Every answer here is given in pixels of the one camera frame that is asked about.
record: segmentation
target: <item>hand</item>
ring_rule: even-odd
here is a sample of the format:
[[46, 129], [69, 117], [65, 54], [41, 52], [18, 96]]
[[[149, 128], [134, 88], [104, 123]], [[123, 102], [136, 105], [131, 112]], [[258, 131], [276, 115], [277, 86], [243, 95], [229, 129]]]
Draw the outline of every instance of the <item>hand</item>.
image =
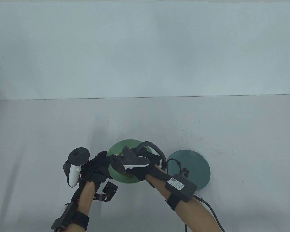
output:
[[145, 175], [149, 173], [149, 170], [151, 168], [154, 168], [155, 164], [158, 166], [160, 165], [161, 157], [150, 153], [149, 151], [147, 151], [145, 147], [142, 148], [137, 155], [144, 156], [147, 159], [149, 159], [150, 164], [143, 168], [132, 168], [132, 169], [128, 168], [126, 172], [127, 174], [135, 175], [137, 179], [139, 179], [140, 181], [143, 181], [145, 180]]
[[95, 185], [95, 191], [97, 191], [101, 183], [105, 182], [107, 178], [112, 179], [108, 170], [110, 164], [109, 157], [106, 157], [106, 154], [106, 151], [100, 152], [96, 157], [82, 166], [79, 183], [92, 181]]

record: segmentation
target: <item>black strap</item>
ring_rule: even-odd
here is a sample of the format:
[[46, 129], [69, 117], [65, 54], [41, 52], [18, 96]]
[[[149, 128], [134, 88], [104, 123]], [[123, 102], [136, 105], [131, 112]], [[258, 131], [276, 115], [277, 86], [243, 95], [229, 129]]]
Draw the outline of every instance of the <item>black strap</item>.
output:
[[163, 180], [165, 182], [167, 182], [171, 176], [166, 174], [165, 172], [160, 171], [159, 169], [157, 169], [156, 167], [152, 167], [149, 170], [149, 174], [159, 180]]
[[165, 200], [165, 202], [171, 207], [173, 211], [175, 211], [175, 208], [180, 202], [180, 199], [171, 193], [170, 197], [168, 198], [168, 200]]
[[85, 230], [87, 230], [88, 223], [89, 223], [89, 217], [82, 212], [76, 211], [72, 217], [72, 220], [70, 223], [74, 223], [76, 225], [79, 225], [83, 227]]

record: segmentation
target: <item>dark teal round plate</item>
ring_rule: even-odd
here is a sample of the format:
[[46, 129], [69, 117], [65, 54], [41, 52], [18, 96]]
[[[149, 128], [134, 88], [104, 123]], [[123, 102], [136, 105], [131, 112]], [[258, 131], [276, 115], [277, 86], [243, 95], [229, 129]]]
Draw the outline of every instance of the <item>dark teal round plate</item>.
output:
[[[170, 155], [169, 159], [177, 159], [181, 163], [181, 168], [189, 171], [189, 181], [194, 183], [198, 190], [203, 189], [210, 179], [210, 167], [206, 159], [199, 153], [192, 150], [179, 150]], [[168, 173], [173, 176], [179, 174], [179, 166], [176, 161], [170, 160], [168, 163]]]

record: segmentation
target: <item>wrist-mounted device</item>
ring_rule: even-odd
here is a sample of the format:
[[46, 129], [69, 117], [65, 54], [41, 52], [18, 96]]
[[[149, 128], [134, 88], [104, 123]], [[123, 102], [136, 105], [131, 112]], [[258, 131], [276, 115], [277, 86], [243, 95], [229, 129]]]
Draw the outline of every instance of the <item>wrist-mounted device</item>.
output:
[[[111, 182], [107, 182], [103, 189], [103, 193], [95, 193], [95, 198], [92, 200], [110, 201], [116, 193], [117, 189], [118, 187], [116, 185]], [[87, 230], [89, 217], [77, 211], [78, 204], [76, 202], [78, 200], [78, 197], [76, 196], [78, 196], [78, 194], [74, 194], [73, 198], [75, 199], [72, 198], [70, 203], [65, 204], [61, 211], [61, 216], [56, 218], [53, 225], [51, 226], [51, 229], [53, 229], [55, 232], [65, 230], [67, 226], [71, 223], [77, 224]]]
[[171, 192], [171, 195], [166, 201], [172, 210], [175, 211], [177, 204], [182, 200], [188, 202], [198, 187], [188, 181], [185, 177], [175, 174], [170, 176], [157, 168], [153, 167], [149, 174], [159, 180], [165, 181], [165, 188]]

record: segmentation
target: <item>small black object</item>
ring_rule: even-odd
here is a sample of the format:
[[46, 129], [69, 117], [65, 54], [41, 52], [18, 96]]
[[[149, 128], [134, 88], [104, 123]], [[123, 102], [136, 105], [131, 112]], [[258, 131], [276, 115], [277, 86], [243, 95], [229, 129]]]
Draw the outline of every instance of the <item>small black object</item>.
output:
[[67, 228], [67, 226], [70, 224], [74, 213], [76, 212], [78, 207], [78, 204], [76, 204], [75, 202], [70, 202], [68, 204], [65, 204], [64, 208], [63, 208], [63, 213], [60, 217], [58, 217], [53, 225], [51, 226], [52, 230], [65, 230]]
[[106, 183], [104, 189], [103, 189], [104, 193], [101, 193], [101, 194], [95, 193], [94, 194], [95, 198], [93, 200], [99, 200], [99, 201], [108, 202], [108, 201], [110, 201], [113, 198], [113, 196], [115, 195], [117, 189], [118, 189], [117, 185], [114, 185], [113, 183], [108, 181]]
[[165, 184], [165, 188], [184, 202], [188, 202], [198, 187], [179, 174], [175, 174]]
[[178, 203], [181, 200], [175, 196], [174, 194], [171, 193], [171, 195], [169, 196], [168, 200], [165, 200], [165, 202], [169, 205], [169, 207], [171, 207], [171, 209], [173, 211], [175, 211], [176, 206], [178, 205]]

